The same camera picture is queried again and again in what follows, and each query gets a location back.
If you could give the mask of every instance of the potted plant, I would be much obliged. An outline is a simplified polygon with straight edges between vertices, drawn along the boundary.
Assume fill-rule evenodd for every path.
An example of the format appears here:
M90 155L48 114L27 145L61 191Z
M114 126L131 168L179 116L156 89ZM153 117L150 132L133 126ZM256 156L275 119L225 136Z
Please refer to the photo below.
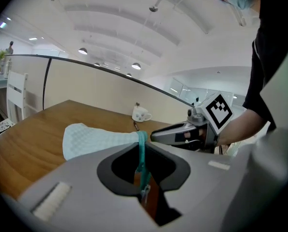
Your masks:
M0 71L2 70L2 66L3 66L2 62L5 60L6 54L7 54L6 51L4 51L4 50L0 51Z

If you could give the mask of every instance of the robotic arm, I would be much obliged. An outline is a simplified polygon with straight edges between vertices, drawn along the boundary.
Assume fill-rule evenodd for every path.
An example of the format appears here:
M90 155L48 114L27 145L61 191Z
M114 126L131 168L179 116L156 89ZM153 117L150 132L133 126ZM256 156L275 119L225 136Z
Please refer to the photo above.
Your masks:
M213 153L220 132L232 117L230 106L222 94L217 92L203 101L200 106L189 109L187 121L153 131L151 141Z

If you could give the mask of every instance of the black shirt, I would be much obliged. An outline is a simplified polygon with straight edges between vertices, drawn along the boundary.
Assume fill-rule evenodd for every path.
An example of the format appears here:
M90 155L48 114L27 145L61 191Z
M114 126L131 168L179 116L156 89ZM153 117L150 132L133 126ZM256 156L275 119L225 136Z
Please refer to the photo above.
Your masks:
M288 52L288 0L261 0L260 28L253 42L249 89L243 107L275 124L260 91L275 74Z

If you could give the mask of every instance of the sticker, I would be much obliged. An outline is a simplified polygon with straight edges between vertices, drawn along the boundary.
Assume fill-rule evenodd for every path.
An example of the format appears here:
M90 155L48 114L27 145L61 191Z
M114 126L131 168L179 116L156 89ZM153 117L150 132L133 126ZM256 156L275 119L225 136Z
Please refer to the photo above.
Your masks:
M206 110L218 129L223 127L232 116L232 112L221 94L206 107Z

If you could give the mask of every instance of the white wall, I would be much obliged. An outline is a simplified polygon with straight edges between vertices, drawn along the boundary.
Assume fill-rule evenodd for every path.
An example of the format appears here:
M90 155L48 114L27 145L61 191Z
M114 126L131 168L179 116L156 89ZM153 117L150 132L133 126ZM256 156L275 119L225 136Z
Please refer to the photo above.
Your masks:
M32 54L31 44L22 42L17 37L12 37L9 34L4 34L0 31L0 50L8 48L10 41L14 42L14 54Z
M247 29L209 35L200 39L201 44L179 46L147 69L143 79L201 68L251 66L252 42L256 34L256 29Z
M189 105L145 85L102 70L53 59L45 90L45 108L66 100L131 115L136 102L155 121L184 121Z
M154 87L157 87L165 91L165 86L172 80L169 76L155 76L142 80L144 83L148 83Z

